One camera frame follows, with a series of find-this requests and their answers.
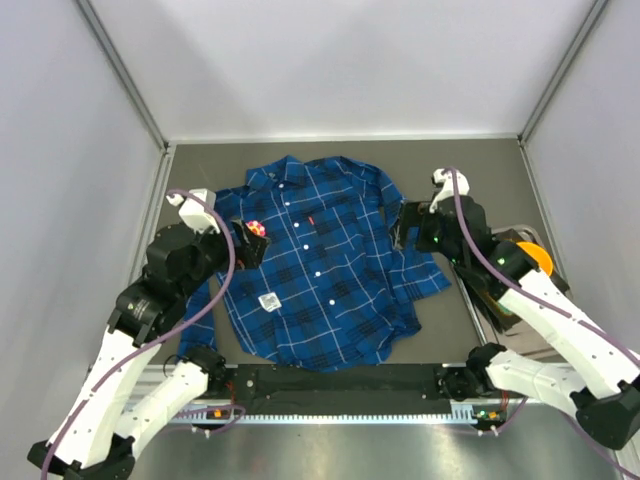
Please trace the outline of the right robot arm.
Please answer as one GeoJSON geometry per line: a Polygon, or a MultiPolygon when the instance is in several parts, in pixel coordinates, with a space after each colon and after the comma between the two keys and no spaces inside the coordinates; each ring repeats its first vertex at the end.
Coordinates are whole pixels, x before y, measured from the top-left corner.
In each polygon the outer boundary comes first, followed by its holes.
{"type": "Polygon", "coordinates": [[[534,398],[574,418],[595,442],[623,449],[639,430],[639,356],[610,338],[553,283],[531,255],[491,232],[471,197],[402,203],[395,246],[439,253],[497,309],[532,327],[567,362],[547,365],[501,346],[470,355],[467,367],[494,389],[534,398]]]}

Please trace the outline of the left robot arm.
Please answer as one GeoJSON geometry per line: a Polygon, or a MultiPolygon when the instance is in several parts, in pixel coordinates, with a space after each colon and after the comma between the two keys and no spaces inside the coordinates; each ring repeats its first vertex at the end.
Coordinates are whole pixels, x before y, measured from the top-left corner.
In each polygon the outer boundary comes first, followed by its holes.
{"type": "Polygon", "coordinates": [[[208,227],[184,223],[162,228],[147,247],[141,276],[116,299],[100,351],[65,422],[27,456],[41,476],[59,479],[126,479],[151,440],[189,403],[221,388],[225,366],[206,346],[191,348],[136,405],[129,403],[139,377],[161,347],[163,335],[185,317],[188,299],[229,266],[255,269],[270,241],[240,220],[240,243],[208,227]]]}

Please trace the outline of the pink pompom brooch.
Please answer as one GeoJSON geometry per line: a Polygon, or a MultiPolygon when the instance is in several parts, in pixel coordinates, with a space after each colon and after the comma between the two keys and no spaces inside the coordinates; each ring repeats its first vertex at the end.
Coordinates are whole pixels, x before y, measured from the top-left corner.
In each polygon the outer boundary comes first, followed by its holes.
{"type": "Polygon", "coordinates": [[[260,236],[260,237],[266,236],[266,228],[259,221],[256,221],[256,220],[249,221],[247,223],[247,227],[253,234],[257,236],[260,236]]]}

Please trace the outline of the blue plaid button shirt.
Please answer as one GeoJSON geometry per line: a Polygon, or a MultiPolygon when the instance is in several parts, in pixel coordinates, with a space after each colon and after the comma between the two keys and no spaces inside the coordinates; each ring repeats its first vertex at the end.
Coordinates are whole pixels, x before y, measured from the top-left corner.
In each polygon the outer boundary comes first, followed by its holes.
{"type": "Polygon", "coordinates": [[[383,170],[342,156],[287,156],[220,190],[223,219],[259,221],[270,239],[259,268],[218,275],[242,351],[327,372],[382,363],[415,335],[415,303],[449,280],[430,254],[394,247],[402,202],[383,170]],[[258,301],[269,292],[282,304],[271,313],[258,301]]]}

